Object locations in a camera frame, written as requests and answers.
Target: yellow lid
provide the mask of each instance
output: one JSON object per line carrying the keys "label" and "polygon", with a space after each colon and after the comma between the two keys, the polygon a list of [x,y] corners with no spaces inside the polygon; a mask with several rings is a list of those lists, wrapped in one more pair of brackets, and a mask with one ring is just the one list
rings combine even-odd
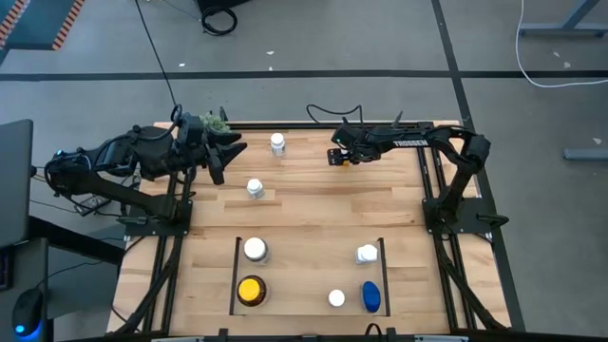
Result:
{"label": "yellow lid", "polygon": [[255,279],[245,279],[238,284],[238,296],[245,301],[256,300],[261,292],[261,287]]}

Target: wooden tabletop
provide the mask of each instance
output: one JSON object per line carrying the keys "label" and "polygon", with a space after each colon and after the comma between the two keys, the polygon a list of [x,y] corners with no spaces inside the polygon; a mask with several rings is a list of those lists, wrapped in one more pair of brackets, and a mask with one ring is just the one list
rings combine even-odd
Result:
{"label": "wooden tabletop", "polygon": [[[198,172],[192,187],[197,194],[193,197],[191,230],[181,251],[171,334],[217,335],[219,328],[234,335],[362,334],[371,322],[383,329],[394,327],[400,334],[448,333],[437,260],[425,228],[424,189],[415,149],[390,151],[381,161],[331,167],[327,149],[335,148],[330,142],[332,130],[280,131],[286,141],[283,158],[271,154],[272,133],[276,131],[243,132],[242,140],[249,146],[226,168],[225,184],[215,186],[206,170]],[[453,143],[460,148],[458,141]],[[450,182],[456,167],[442,158]],[[431,161],[430,151],[427,159]],[[432,162],[429,167],[434,175]],[[245,186],[251,178],[264,184],[262,199],[249,199]],[[436,196],[436,179],[431,177],[431,181]],[[161,194],[167,182],[168,178],[143,181],[141,189]],[[473,181],[466,196],[477,196]],[[335,251],[345,250],[346,243],[350,246],[383,238],[391,316],[229,315],[236,237],[266,238],[274,246],[295,241],[305,246],[336,246]],[[491,246],[476,236],[459,237],[471,289],[495,318],[508,326]],[[114,298],[114,307],[122,315],[135,310],[149,287],[157,240],[147,237],[124,258]],[[171,245],[167,243],[167,256]],[[283,266],[286,276],[325,267],[307,262],[284,262]],[[319,283],[339,278],[339,272],[331,269],[323,274]],[[453,284],[452,289],[459,323],[464,326],[460,295]],[[160,327],[163,299],[161,293],[154,329]],[[122,324],[113,314],[108,330]]]}

